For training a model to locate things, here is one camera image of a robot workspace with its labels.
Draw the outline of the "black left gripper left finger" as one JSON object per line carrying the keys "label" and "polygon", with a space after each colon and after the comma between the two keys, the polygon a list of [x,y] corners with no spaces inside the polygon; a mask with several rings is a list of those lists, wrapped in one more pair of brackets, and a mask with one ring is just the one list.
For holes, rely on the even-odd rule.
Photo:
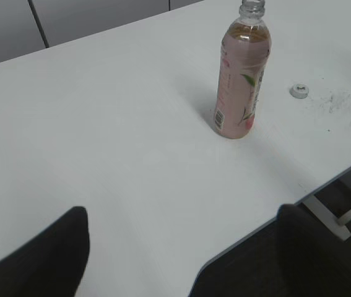
{"label": "black left gripper left finger", "polygon": [[73,207],[0,260],[0,296],[75,296],[89,254],[87,210]]}

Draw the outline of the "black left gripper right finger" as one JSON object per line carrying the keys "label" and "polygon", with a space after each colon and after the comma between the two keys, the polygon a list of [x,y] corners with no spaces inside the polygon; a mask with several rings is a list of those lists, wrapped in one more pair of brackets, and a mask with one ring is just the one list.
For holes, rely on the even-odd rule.
{"label": "black left gripper right finger", "polygon": [[285,204],[274,222],[206,265],[190,295],[351,296],[351,246]]}

